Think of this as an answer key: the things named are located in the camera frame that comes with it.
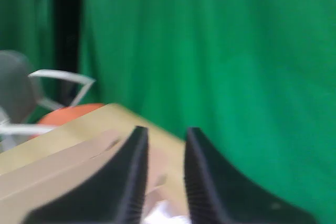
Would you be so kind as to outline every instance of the green curtain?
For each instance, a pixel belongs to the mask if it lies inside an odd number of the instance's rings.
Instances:
[[[87,101],[200,126],[257,183],[336,223],[335,0],[84,0]]]
[[[0,0],[0,50],[25,54],[33,68],[55,67],[53,0]],[[46,93],[55,94],[54,82],[44,83]],[[46,111],[36,111],[32,120]]]

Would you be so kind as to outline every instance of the brown cardboard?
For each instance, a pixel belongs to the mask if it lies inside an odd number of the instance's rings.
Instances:
[[[53,173],[48,172],[48,176],[42,176],[42,178],[36,179],[35,181],[30,178],[30,184],[25,185],[21,189],[19,189],[18,185],[22,183],[16,183],[13,187],[15,188],[14,190],[9,184],[3,183],[3,185],[6,185],[7,188],[12,189],[12,193],[2,193],[2,197],[0,198],[0,223],[20,223],[30,210],[48,203],[49,201],[65,194],[77,185],[81,184],[99,168],[101,168],[111,157],[113,157],[123,143],[124,141],[117,143],[113,148],[110,148],[99,155],[92,155],[89,159],[82,160],[82,162],[77,162],[76,164],[72,164],[67,167],[64,167],[63,165],[63,169],[55,170]],[[30,167],[28,167],[28,165],[23,167],[22,170],[19,171],[19,174],[27,175],[28,172],[24,169],[28,168],[29,170],[34,170],[32,167],[36,163],[37,162],[30,164]],[[162,153],[158,150],[150,148],[147,191],[152,191],[156,187],[158,181],[162,181],[160,177],[164,174],[165,163],[166,159],[164,155],[162,155]],[[44,168],[41,163],[38,163],[37,166]],[[19,179],[17,174],[12,175],[11,178]]]
[[[115,131],[56,152],[12,172],[0,175],[0,199],[30,187],[33,183],[54,176],[55,173],[79,164],[108,150],[118,141]]]

